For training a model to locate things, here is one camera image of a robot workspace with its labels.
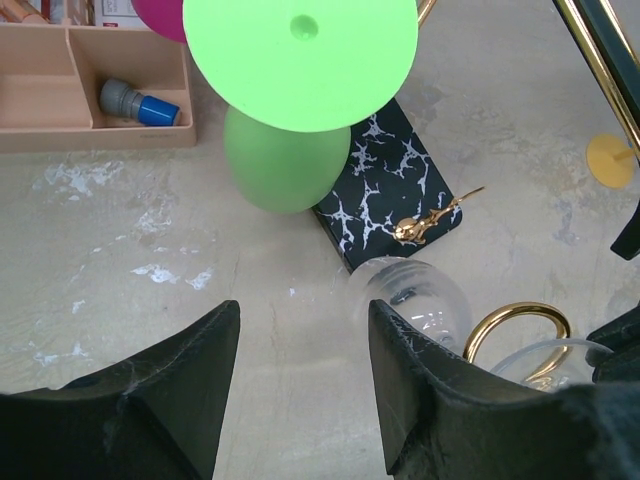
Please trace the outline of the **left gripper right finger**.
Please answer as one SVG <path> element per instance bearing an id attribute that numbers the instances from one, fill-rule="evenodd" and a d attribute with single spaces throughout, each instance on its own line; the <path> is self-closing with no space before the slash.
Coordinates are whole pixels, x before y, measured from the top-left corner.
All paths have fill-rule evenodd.
<path id="1" fill-rule="evenodd" d="M 381 300 L 369 351 L 386 471 L 396 479 L 635 479 L 639 313 L 592 332 L 590 384 L 542 393 L 463 360 Z"/>

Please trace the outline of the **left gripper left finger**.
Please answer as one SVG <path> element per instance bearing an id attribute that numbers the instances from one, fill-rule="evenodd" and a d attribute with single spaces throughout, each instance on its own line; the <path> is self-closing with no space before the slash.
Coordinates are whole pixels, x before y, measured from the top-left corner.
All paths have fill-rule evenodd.
<path id="1" fill-rule="evenodd" d="M 2 395 L 2 478 L 212 478 L 239 334 L 227 300 L 60 389 Z"/>

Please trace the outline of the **yellow wine glass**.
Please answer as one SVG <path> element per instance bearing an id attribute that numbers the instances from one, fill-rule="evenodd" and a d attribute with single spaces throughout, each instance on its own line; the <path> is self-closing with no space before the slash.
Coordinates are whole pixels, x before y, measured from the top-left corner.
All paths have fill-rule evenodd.
<path id="1" fill-rule="evenodd" d="M 622 189 L 633 179 L 636 152 L 619 137 L 599 134 L 587 146 L 586 161 L 599 183 L 608 188 Z"/>

